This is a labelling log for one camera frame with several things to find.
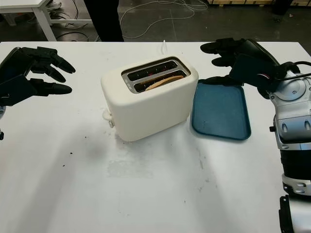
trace floor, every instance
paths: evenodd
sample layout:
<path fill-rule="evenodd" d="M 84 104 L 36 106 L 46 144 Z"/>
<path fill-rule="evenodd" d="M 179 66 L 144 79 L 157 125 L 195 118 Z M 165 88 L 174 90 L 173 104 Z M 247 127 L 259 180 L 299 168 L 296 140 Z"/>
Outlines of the floor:
<path fill-rule="evenodd" d="M 76 12 L 72 0 L 62 2 L 62 11 L 74 18 Z M 152 0 L 120 0 L 119 15 L 131 7 Z M 79 8 L 79 18 L 89 18 L 83 0 L 76 0 Z M 201 4 L 197 0 L 186 0 L 188 4 Z M 130 11 L 122 24 L 123 35 L 135 37 L 142 34 L 152 22 L 164 19 L 149 31 L 136 39 L 125 41 L 213 41 L 217 38 L 233 37 L 252 38 L 257 41 L 298 41 L 311 54 L 311 7 L 290 8 L 280 17 L 271 12 L 269 6 L 225 6 L 219 8 L 210 6 L 204 11 L 192 12 L 182 5 L 152 3 Z M 10 27 L 5 21 L 0 22 L 0 41 L 45 41 L 46 38 L 35 19 L 29 21 L 32 15 L 17 19 L 17 26 Z M 83 32 L 68 34 L 59 38 L 60 41 L 95 41 L 97 34 L 92 25 L 80 29 L 68 29 L 65 25 L 53 26 L 56 36 L 67 32 Z"/>

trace toaster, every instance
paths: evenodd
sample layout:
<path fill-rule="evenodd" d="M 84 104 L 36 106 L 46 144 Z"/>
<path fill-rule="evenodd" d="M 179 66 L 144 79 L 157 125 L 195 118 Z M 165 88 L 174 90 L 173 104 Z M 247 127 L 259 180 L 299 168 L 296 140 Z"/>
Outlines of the toaster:
<path fill-rule="evenodd" d="M 187 119 L 197 82 L 197 71 L 179 56 L 118 68 L 101 80 L 103 117 L 124 141 L 150 136 Z"/>

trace white table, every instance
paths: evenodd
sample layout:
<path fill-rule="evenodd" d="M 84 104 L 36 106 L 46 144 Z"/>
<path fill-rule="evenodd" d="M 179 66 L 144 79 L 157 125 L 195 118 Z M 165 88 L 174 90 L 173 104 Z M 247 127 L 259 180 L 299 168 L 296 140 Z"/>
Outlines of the white table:
<path fill-rule="evenodd" d="M 187 57 L 200 78 L 227 74 L 201 44 L 168 43 L 168 53 Z M 311 61 L 298 43 L 261 44 L 281 63 Z M 244 87 L 246 141 L 200 137 L 188 119 L 126 143 L 102 119 L 100 78 L 161 54 L 161 43 L 6 42 L 0 61 L 16 46 L 56 48 L 77 72 L 66 75 L 71 94 L 31 97 L 0 121 L 1 233 L 280 231 L 282 167 L 268 128 L 274 108 L 254 87 Z"/>
<path fill-rule="evenodd" d="M 47 40 L 56 41 L 51 29 L 52 24 L 56 23 L 92 23 L 90 19 L 51 19 L 46 9 L 46 4 L 50 0 L 0 0 L 1 13 L 24 13 L 33 12 L 44 32 Z"/>

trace black pants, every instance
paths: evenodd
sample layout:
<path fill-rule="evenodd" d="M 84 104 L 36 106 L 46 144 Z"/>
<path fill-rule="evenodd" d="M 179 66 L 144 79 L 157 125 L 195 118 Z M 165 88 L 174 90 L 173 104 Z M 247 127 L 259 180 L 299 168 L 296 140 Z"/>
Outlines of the black pants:
<path fill-rule="evenodd" d="M 84 3 L 102 41 L 124 41 L 118 15 L 119 0 L 84 0 Z"/>

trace plastic tray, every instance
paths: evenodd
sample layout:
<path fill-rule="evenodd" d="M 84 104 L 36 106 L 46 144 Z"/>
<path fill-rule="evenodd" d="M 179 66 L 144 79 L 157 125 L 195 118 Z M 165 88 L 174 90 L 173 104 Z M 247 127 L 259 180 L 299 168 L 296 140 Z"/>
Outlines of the plastic tray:
<path fill-rule="evenodd" d="M 192 127 L 205 135 L 245 140 L 251 128 L 243 88 L 198 83 Z"/>

